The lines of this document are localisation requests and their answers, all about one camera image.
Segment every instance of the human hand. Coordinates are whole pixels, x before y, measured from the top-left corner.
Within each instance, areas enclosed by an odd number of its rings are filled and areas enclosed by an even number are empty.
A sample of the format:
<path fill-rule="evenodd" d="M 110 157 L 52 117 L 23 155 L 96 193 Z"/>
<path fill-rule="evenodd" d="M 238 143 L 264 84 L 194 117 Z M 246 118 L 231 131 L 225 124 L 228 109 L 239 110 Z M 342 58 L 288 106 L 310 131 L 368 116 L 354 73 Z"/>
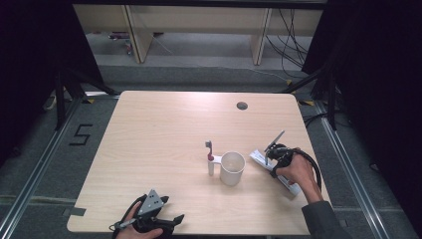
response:
<path fill-rule="evenodd" d="M 133 215 L 135 213 L 136 208 L 140 205 L 140 202 L 136 203 L 130 212 L 127 214 L 127 217 L 124 219 L 124 221 L 128 221 L 131 218 L 133 218 Z M 116 239 L 153 239 L 162 234 L 162 229 L 157 228 L 150 230 L 146 233 L 139 233 L 137 232 L 132 225 L 128 225 L 123 230 L 120 230 L 120 232 L 117 234 Z"/>
<path fill-rule="evenodd" d="M 287 167 L 277 168 L 276 174 L 288 178 L 290 183 L 296 182 L 304 192 L 308 203 L 323 200 L 314 178 L 313 167 L 302 155 L 295 153 L 291 164 Z"/>

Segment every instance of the gray carpet floor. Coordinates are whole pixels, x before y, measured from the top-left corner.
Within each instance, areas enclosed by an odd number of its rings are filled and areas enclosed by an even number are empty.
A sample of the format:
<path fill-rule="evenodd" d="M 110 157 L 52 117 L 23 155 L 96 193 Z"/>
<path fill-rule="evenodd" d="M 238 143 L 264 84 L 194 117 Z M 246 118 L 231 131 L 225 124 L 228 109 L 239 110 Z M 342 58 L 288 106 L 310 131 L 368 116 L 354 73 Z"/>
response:
<path fill-rule="evenodd" d="M 105 83 L 118 91 L 195 91 L 195 92 L 251 92 L 276 93 L 287 87 L 283 71 L 231 70 L 223 68 L 138 68 L 101 66 Z M 300 72 L 292 75 L 303 76 Z M 94 91 L 84 85 L 87 91 Z M 296 91 L 298 100 L 309 100 L 312 84 Z M 60 146 L 53 156 L 46 173 L 38 185 L 32 200 L 17 225 L 12 238 L 109 238 L 110 233 L 76 234 L 66 228 L 69 217 L 66 209 L 74 206 L 107 123 L 117 100 L 95 100 L 92 104 L 80 104 L 65 132 Z M 317 114 L 316 107 L 300 106 L 303 116 Z M 389 190 L 382 176 L 368 167 L 370 158 L 347 116 L 336 115 L 337 133 L 353 164 L 364 182 L 370 198 L 379 211 L 391 238 L 417 238 L 400 205 Z M 90 134 L 86 145 L 74 137 L 81 123 L 81 133 Z M 23 188 L 32 169 L 53 135 L 56 125 L 55 111 L 39 116 L 33 129 L 22 144 L 22 154 L 9 158 L 0 168 L 0 215 L 3 217 L 14 197 Z M 337 155 L 319 119 L 308 127 L 320 170 L 324 178 L 332 206 L 339 220 L 346 221 L 345 229 L 353 238 L 374 238 L 350 187 Z M 277 236 L 277 238 L 310 238 L 309 236 Z"/>

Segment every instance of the wooden desk panel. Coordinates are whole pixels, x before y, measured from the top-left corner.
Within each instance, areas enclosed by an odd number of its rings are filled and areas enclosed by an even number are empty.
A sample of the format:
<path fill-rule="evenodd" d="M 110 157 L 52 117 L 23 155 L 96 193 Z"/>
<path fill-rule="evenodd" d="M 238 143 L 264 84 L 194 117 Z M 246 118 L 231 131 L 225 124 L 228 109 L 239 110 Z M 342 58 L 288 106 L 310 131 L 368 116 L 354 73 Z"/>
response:
<path fill-rule="evenodd" d="M 240 111 L 238 102 L 248 108 Z M 154 188 L 169 196 L 158 215 L 185 214 L 175 234 L 309 234 L 297 197 L 249 156 L 279 142 L 315 157 L 291 95 L 244 93 L 124 92 L 105 131 L 71 216 L 74 232 L 107 232 L 130 203 Z M 246 158 L 242 179 L 230 187 L 219 168 L 208 175 L 206 140 L 213 153 L 236 150 Z M 322 194 L 328 199 L 323 185 Z"/>

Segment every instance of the mug handle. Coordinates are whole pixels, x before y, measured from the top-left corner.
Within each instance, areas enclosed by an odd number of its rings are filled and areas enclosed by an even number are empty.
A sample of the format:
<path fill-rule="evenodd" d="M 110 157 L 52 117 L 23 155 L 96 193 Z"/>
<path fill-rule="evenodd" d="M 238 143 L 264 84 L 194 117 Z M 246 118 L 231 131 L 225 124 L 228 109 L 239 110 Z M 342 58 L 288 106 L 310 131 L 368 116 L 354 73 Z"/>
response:
<path fill-rule="evenodd" d="M 221 158 L 222 156 L 214 155 L 214 159 L 212 161 L 208 160 L 208 174 L 210 176 L 214 175 L 214 164 L 221 164 Z"/>

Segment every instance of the cup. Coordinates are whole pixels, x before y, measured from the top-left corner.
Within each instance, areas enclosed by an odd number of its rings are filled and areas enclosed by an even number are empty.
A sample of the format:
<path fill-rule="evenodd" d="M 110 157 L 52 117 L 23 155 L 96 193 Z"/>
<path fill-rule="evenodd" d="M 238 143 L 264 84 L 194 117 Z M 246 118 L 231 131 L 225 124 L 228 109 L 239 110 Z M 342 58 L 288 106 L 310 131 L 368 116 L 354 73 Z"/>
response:
<path fill-rule="evenodd" d="M 213 160 L 208 161 L 208 174 L 214 175 L 214 164 L 220 164 L 220 179 L 228 186 L 234 186 L 239 183 L 245 168 L 245 158 L 239 152 L 229 151 L 223 156 L 215 156 Z"/>

